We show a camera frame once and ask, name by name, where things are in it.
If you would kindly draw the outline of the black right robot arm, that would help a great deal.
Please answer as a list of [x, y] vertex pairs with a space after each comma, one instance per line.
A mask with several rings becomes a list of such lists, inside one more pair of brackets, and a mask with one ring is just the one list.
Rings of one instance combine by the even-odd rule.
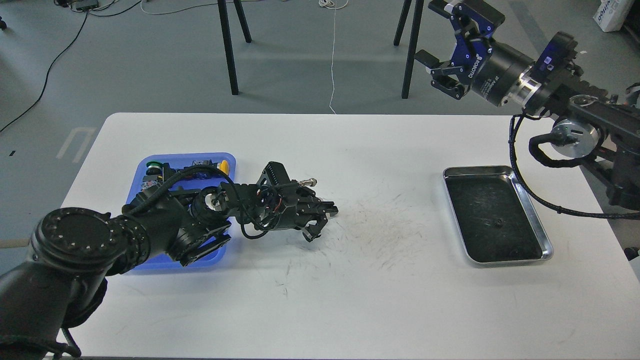
[[608, 202], [629, 213], [589, 213], [560, 207], [541, 197], [535, 200], [559, 214], [637, 219], [637, 91], [629, 88], [627, 103], [618, 104], [605, 89], [582, 80], [583, 69], [574, 62], [578, 44], [566, 32], [556, 33], [538, 59], [532, 59], [494, 39], [505, 16], [484, 0], [432, 0], [429, 9], [450, 21], [455, 36], [448, 60], [441, 61], [425, 50], [415, 55], [429, 69], [431, 85], [455, 100], [474, 92], [496, 107], [510, 101], [521, 106], [509, 131], [509, 157], [517, 179], [522, 177], [515, 153], [521, 121], [551, 117], [551, 130], [529, 140], [530, 154], [550, 168], [583, 166], [605, 186]]

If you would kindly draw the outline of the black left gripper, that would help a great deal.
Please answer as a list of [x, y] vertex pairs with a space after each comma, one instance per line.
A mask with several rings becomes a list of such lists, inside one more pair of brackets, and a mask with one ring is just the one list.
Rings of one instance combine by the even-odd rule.
[[298, 230], [308, 243], [320, 237], [330, 217], [339, 209], [333, 201], [313, 197], [313, 189], [301, 185], [260, 185], [262, 212], [259, 231]]

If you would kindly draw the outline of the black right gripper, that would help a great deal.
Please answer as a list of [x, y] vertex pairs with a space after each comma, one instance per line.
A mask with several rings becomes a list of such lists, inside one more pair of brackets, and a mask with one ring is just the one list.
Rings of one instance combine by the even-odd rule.
[[484, 0], [432, 0], [429, 9], [450, 21], [455, 37], [449, 60], [423, 49], [414, 55], [428, 69], [434, 88], [455, 100], [473, 91], [496, 107], [509, 100], [525, 106], [531, 100], [538, 90], [537, 80], [530, 76], [534, 59], [494, 43], [493, 34], [505, 22], [505, 14]]

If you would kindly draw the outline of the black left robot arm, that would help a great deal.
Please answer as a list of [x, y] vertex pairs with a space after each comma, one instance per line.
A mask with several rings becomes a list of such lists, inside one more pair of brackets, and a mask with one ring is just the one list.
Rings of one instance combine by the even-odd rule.
[[150, 187], [112, 216], [81, 207], [53, 210], [35, 227], [25, 260], [1, 276], [1, 358], [80, 357], [69, 330], [100, 306], [109, 276], [160, 254], [188, 266], [230, 239], [230, 218], [261, 233], [320, 235], [333, 202], [308, 182], [280, 185], [222, 182], [202, 190]]

